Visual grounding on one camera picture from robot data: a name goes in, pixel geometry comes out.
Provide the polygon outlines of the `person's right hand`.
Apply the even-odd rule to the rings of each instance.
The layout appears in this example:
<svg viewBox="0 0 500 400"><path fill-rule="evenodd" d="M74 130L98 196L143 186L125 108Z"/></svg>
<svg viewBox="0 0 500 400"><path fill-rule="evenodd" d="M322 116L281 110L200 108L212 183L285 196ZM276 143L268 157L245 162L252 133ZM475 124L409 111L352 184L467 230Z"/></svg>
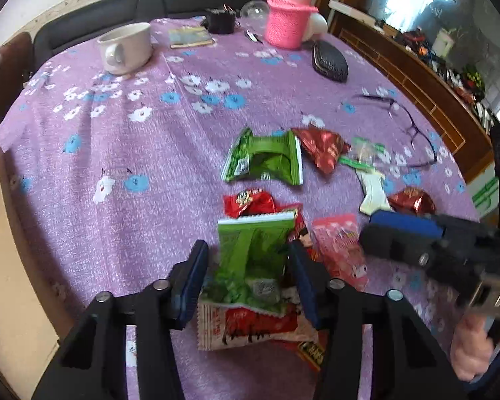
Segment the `person's right hand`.
<svg viewBox="0 0 500 400"><path fill-rule="evenodd" d="M495 345L485 330L489 318L465 313L452 337L450 362L459 380L477 389L500 373L500 342Z"/></svg>

